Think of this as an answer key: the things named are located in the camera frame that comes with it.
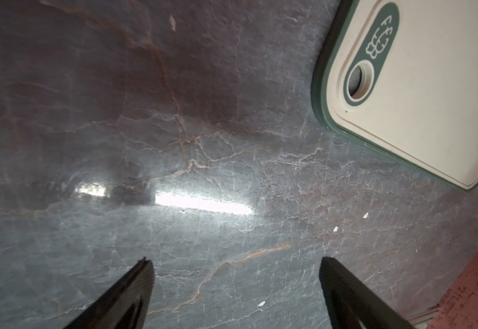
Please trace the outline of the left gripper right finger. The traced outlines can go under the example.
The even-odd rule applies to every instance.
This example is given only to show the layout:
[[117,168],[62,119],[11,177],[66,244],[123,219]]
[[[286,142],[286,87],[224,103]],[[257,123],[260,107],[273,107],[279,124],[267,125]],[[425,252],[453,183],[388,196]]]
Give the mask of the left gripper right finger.
[[335,258],[322,258],[319,281],[333,328],[413,327]]

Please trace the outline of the beige cutting board green rim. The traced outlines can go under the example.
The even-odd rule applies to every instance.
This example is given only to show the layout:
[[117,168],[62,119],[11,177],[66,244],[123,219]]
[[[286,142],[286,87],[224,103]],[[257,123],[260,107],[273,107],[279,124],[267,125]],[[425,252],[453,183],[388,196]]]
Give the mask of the beige cutting board green rim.
[[478,1],[342,1],[314,68],[318,122],[464,190],[478,184]]

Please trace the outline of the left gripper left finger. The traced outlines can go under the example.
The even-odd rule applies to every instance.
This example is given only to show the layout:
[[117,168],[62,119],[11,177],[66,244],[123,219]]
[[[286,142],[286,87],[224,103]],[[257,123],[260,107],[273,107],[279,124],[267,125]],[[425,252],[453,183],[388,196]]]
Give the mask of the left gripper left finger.
[[143,328],[154,283],[153,263],[139,260],[65,329]]

